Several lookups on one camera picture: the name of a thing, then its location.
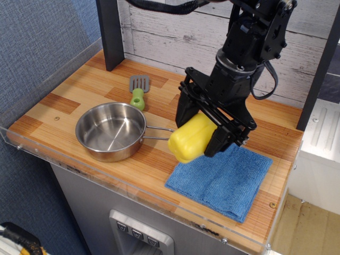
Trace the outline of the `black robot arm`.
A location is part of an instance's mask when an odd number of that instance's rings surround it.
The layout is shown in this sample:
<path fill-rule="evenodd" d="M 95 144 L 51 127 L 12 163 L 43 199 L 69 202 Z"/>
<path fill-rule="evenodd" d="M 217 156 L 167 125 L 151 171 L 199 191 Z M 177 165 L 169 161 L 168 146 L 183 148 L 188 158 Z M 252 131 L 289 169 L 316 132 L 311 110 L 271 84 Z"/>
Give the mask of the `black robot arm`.
<path fill-rule="evenodd" d="M 256 129 L 245 101 L 264 69 L 277 78 L 270 61 L 280 58 L 286 47 L 285 32 L 296 5 L 296 1 L 234 1 L 226 41 L 212 73 L 186 69 L 175 121 L 181 127 L 203 112 L 217 125 L 206 156 L 245 144 Z"/>

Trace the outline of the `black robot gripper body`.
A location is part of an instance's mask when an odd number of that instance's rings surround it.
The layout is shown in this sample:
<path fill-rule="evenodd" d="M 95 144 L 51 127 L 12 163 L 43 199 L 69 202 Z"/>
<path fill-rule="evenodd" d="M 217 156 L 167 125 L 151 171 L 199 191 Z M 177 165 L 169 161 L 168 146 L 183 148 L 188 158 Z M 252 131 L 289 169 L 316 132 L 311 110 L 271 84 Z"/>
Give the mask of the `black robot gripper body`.
<path fill-rule="evenodd" d="M 186 77 L 181 82 L 180 91 L 187 90 L 200 94 L 200 107 L 210 120 L 218 126 L 238 128 L 246 136 L 257 125 L 245 106 L 251 88 L 260 78 L 265 65 L 263 63 L 245 66 L 234 64 L 219 50 L 216 64 L 210 75 L 193 67 L 185 70 Z"/>

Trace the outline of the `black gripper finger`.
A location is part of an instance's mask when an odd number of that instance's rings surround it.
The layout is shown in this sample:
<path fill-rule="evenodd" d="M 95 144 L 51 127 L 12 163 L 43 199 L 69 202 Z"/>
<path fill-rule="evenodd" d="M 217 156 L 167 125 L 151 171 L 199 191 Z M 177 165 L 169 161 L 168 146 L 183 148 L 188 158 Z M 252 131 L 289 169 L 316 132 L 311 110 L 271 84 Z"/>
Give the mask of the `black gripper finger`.
<path fill-rule="evenodd" d="M 178 100 L 175 122 L 178 128 L 182 127 L 201 110 L 200 94 L 182 90 Z"/>
<path fill-rule="evenodd" d="M 241 146 L 244 145 L 245 141 L 246 136 L 238 128 L 231 129 L 230 126 L 218 126 L 212 134 L 204 155 L 213 157 L 218 152 L 225 151 L 231 144 L 235 143 L 237 146 Z"/>

